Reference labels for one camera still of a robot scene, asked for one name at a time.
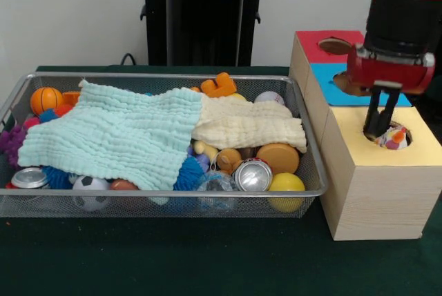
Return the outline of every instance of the wire mesh basket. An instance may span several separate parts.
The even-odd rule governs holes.
[[[261,92],[281,95],[304,126],[308,150],[296,174],[304,192],[178,192],[113,190],[5,189],[15,171],[0,156],[0,217],[302,217],[327,189],[327,178],[304,101],[296,82],[280,76],[232,76],[238,92],[253,101]],[[199,86],[211,75],[154,75],[37,72],[23,77],[0,110],[3,129],[22,124],[31,114],[30,97],[43,86],[61,92],[79,90],[82,79],[154,95],[173,88]],[[295,212],[273,208],[296,207]]]

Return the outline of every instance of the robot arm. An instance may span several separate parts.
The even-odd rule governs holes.
[[[347,62],[350,83],[372,91],[367,136],[389,128],[400,92],[420,94],[427,88],[441,33],[442,0],[372,0],[364,44],[352,48]],[[379,113],[382,91],[390,99]]]

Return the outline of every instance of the round hole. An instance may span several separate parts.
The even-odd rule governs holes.
[[[336,56],[348,55],[352,49],[352,45],[344,39],[329,37],[318,43],[319,48],[326,53]]]
[[[341,72],[335,75],[333,77],[333,82],[336,85],[336,87],[338,87],[348,95],[357,96],[357,97],[371,95],[370,91],[367,88],[361,88],[355,86],[354,84],[351,84],[347,72]]]

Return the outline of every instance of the soda can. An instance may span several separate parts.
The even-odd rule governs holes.
[[[29,167],[14,174],[12,185],[20,189],[48,189],[46,174],[38,167]]]
[[[246,159],[233,174],[236,185],[241,191],[267,191],[273,173],[267,163],[261,159]]]

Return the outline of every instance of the wooden box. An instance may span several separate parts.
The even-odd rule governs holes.
[[[320,51],[318,42],[327,37],[350,43],[363,38],[356,32],[297,32],[290,76],[300,85],[327,167],[330,187],[321,202],[331,234],[335,240],[419,238],[441,193],[442,147],[405,97],[393,121],[411,132],[410,146],[388,150],[366,139],[369,98],[333,100],[334,89],[318,73],[345,69],[346,56]]]

